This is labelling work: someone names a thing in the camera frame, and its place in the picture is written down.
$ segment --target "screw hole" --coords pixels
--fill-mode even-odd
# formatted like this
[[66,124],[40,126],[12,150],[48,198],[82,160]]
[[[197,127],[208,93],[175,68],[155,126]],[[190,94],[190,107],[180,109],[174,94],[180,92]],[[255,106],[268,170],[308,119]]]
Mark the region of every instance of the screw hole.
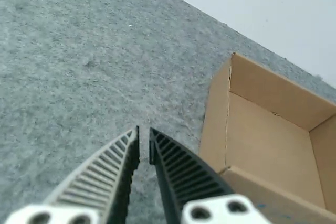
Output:
[[195,207],[192,211],[191,211],[191,216],[193,217],[193,219],[208,219],[210,218],[210,212],[206,209],[204,209],[203,207]]
[[230,212],[246,212],[247,208],[238,201],[232,201],[228,204]]
[[50,214],[47,212],[41,212],[39,214],[34,215],[29,224],[47,224],[50,220]]
[[77,216],[70,222],[70,224],[90,224],[90,223],[91,220],[86,215]]

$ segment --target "gray gripper finger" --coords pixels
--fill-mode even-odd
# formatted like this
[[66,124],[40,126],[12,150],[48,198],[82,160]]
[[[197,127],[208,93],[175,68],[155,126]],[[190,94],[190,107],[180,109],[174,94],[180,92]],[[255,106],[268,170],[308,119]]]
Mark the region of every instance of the gray gripper finger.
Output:
[[132,175],[139,164],[139,127],[125,132],[94,153],[46,198],[52,206],[98,211],[100,224],[124,223]]

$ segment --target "cardboard box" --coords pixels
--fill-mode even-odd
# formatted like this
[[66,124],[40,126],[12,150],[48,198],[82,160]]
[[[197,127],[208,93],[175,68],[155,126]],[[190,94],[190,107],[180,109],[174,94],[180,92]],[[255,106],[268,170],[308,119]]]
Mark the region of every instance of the cardboard box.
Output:
[[336,105],[236,53],[210,86],[199,155],[273,223],[336,223]]

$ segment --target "box wall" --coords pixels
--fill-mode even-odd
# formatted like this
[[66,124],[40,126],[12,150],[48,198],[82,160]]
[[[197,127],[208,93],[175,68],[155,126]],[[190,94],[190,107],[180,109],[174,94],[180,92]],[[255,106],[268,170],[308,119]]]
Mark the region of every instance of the box wall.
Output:
[[275,188],[237,167],[231,167],[221,176],[237,193],[250,198],[273,224],[336,223],[336,215]]
[[326,207],[336,213],[336,115],[310,132]]
[[231,92],[307,131],[336,113],[334,104],[238,54],[232,56]]
[[216,172],[225,165],[230,61],[213,78],[208,93],[199,156]]

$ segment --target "gripper jaw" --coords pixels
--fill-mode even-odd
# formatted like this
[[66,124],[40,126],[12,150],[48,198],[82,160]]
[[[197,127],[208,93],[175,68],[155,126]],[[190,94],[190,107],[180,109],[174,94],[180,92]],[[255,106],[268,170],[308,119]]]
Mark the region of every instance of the gripper jaw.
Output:
[[153,128],[150,164],[156,168],[167,224],[180,223],[183,206],[189,201],[234,193],[201,158]]
[[139,127],[118,136],[74,170],[44,204],[94,209],[99,223],[124,223],[139,164]]

